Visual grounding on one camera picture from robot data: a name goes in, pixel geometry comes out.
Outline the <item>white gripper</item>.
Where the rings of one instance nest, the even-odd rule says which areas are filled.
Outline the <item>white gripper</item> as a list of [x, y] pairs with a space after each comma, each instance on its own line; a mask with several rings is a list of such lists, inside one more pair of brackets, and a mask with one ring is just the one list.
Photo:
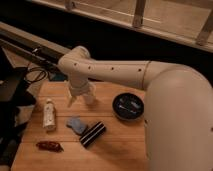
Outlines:
[[68, 87], [69, 87], [70, 94], [72, 96], [70, 96], [68, 98], [67, 107], [71, 107], [72, 106], [72, 104], [76, 101], [76, 96], [80, 96], [80, 95], [85, 94], [85, 93], [86, 93], [84, 95], [85, 103], [87, 105], [91, 105], [91, 104], [94, 103], [96, 97], [95, 97], [95, 95], [93, 93], [89, 92], [90, 91], [89, 82], [83, 83], [82, 85], [73, 85], [72, 83], [69, 83]]

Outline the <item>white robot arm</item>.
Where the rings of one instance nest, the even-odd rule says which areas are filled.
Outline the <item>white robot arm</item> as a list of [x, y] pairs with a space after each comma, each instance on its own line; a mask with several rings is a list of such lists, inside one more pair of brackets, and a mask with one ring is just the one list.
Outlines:
[[149, 171], [213, 171], [213, 86], [197, 70], [157, 61], [101, 61], [77, 46], [58, 68], [72, 96], [96, 79], [143, 90]]

